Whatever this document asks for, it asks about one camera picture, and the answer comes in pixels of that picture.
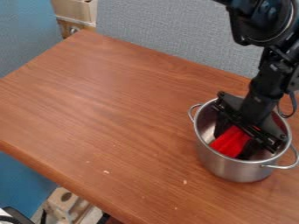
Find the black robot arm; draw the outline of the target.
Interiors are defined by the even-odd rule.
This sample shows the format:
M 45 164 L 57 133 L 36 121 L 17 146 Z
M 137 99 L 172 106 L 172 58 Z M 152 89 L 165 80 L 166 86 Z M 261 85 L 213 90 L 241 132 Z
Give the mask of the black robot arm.
M 299 90 L 299 0 L 213 0 L 225 6 L 234 42 L 262 48 L 257 74 L 242 98 L 217 93 L 217 120 L 209 144 L 225 156 L 248 160 L 276 153 L 288 137 L 277 126 L 280 100 Z

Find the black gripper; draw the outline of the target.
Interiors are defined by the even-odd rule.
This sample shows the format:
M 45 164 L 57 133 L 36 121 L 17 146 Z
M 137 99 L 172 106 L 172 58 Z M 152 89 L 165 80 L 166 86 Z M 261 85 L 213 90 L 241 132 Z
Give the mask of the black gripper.
M 218 137 L 230 126 L 237 126 L 249 136 L 237 159 L 248 160 L 258 151 L 276 153 L 286 136 L 272 117 L 273 103 L 256 97 L 236 97 L 225 92 L 217 93 L 212 104 L 216 111 L 213 136 Z

